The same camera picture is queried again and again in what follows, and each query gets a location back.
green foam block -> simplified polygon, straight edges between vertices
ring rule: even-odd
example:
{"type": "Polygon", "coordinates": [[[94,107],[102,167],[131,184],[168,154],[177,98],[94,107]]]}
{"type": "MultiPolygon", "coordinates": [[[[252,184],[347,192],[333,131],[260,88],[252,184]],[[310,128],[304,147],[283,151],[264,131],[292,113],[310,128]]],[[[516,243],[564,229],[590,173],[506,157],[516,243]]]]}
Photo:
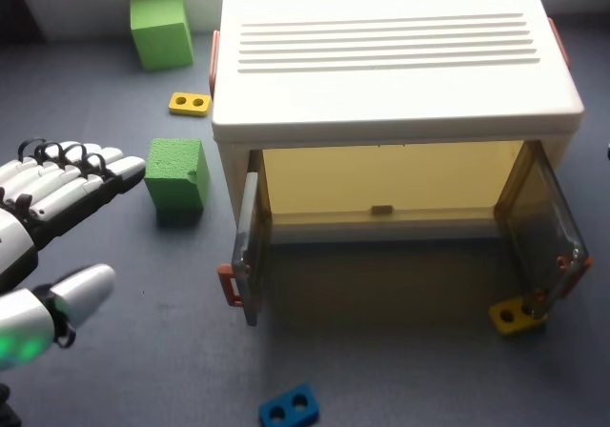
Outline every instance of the green foam block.
{"type": "Polygon", "coordinates": [[[210,173],[198,139],[155,138],[144,182],[158,211],[201,211],[210,173]]]}
{"type": "Polygon", "coordinates": [[[132,36],[147,71],[185,67],[193,43],[184,0],[132,0],[132,36]]]}

white lid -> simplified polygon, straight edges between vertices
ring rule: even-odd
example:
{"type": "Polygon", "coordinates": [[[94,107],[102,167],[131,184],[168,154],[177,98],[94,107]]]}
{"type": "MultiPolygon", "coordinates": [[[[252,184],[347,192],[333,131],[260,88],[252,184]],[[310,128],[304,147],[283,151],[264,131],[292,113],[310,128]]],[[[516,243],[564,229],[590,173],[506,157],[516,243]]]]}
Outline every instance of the white lid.
{"type": "Polygon", "coordinates": [[[217,141],[537,137],[582,103],[540,0],[224,0],[217,141]]]}

blue block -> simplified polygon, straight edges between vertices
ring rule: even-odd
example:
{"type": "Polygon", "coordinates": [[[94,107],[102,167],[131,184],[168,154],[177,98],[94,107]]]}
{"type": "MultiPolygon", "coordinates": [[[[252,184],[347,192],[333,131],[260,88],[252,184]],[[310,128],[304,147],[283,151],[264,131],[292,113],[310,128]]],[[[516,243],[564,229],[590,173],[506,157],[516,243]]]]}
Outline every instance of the blue block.
{"type": "Polygon", "coordinates": [[[319,408],[309,385],[302,384],[258,408],[263,427],[307,427],[319,418],[319,408]]]}

table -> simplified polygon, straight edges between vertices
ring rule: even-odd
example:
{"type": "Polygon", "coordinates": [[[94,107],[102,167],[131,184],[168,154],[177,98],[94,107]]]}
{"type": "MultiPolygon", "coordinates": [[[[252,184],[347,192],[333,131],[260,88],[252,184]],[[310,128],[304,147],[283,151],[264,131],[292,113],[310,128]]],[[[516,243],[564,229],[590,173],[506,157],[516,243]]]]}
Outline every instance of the table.
{"type": "Polygon", "coordinates": [[[558,26],[588,110],[559,181],[596,265],[546,331],[511,339],[486,312],[517,291],[493,240],[274,248],[248,327],[215,275],[234,222],[210,120],[167,109],[208,92],[211,36],[193,67],[157,73],[128,40],[0,50],[0,161],[33,135],[142,157],[154,137],[198,137],[212,176],[195,222],[158,220],[141,184],[40,254],[27,287],[96,262],[118,281],[71,350],[2,374],[11,406],[33,427],[255,426],[259,404],[309,381],[320,426],[607,425],[610,30],[558,26]]]}

glowing green light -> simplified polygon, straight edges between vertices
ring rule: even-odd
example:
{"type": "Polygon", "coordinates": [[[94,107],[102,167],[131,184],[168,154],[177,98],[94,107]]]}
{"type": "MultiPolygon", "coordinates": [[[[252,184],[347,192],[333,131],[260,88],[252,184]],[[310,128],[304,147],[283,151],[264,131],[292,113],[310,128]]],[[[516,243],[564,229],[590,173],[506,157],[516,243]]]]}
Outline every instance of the glowing green light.
{"type": "Polygon", "coordinates": [[[19,350],[19,360],[29,362],[40,356],[45,350],[45,341],[42,339],[31,339],[26,341],[19,350]]]}
{"type": "Polygon", "coordinates": [[[14,347],[15,338],[13,336],[0,336],[0,356],[6,356],[14,347]]]}

